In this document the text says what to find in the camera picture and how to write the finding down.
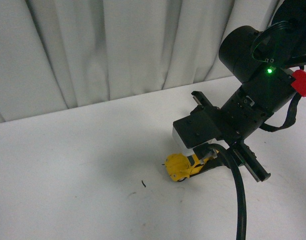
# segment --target yellow toy car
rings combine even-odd
[[[169,155],[165,161],[166,170],[175,182],[182,182],[200,172],[204,164],[212,157],[200,161],[197,156],[184,156],[180,154]]]

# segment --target white tabletop surface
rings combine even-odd
[[[0,240],[235,239],[230,170],[177,183],[162,163],[179,151],[172,122],[196,106],[190,93],[221,107],[239,86],[229,77],[1,123]],[[306,240],[306,99],[293,127],[245,142],[272,174],[257,183],[241,167],[247,239]]]

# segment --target white curtain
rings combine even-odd
[[[231,75],[239,26],[277,0],[0,0],[0,122]]]

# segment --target red clip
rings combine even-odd
[[[303,97],[306,97],[306,72],[304,70],[296,70],[293,73],[296,80],[292,83],[292,87]]]

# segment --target black cable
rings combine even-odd
[[[281,21],[277,22],[274,25],[271,25],[268,27],[264,32],[262,32],[253,42],[251,46],[251,54],[253,59],[260,61],[260,62],[266,62],[262,59],[256,59],[254,56],[254,52],[256,48],[261,44],[266,38],[273,35],[276,32],[282,31],[282,30],[294,30],[293,24],[291,24],[289,21]]]
[[[302,98],[302,96],[297,92],[291,103],[289,104],[289,107],[288,107],[288,111],[287,111],[287,116],[286,116],[286,120],[284,122],[284,124],[280,127],[277,127],[277,126],[271,126],[271,125],[268,125],[266,123],[263,123],[259,128],[262,129],[262,130],[265,130],[265,131],[268,131],[268,132],[276,132],[276,131],[279,131],[279,130],[282,130],[282,129],[287,129],[289,127],[291,127],[292,125],[295,124],[296,122],[296,114],[297,114],[297,105],[298,105],[298,102],[299,100]]]
[[[242,175],[238,169],[238,166],[234,159],[230,156],[227,150],[216,143],[209,144],[207,147],[217,150],[222,157],[226,160],[228,167],[231,169],[237,193],[237,233],[236,240],[245,240],[246,239],[246,223],[247,223],[247,211],[246,211],[246,197],[244,183]]]

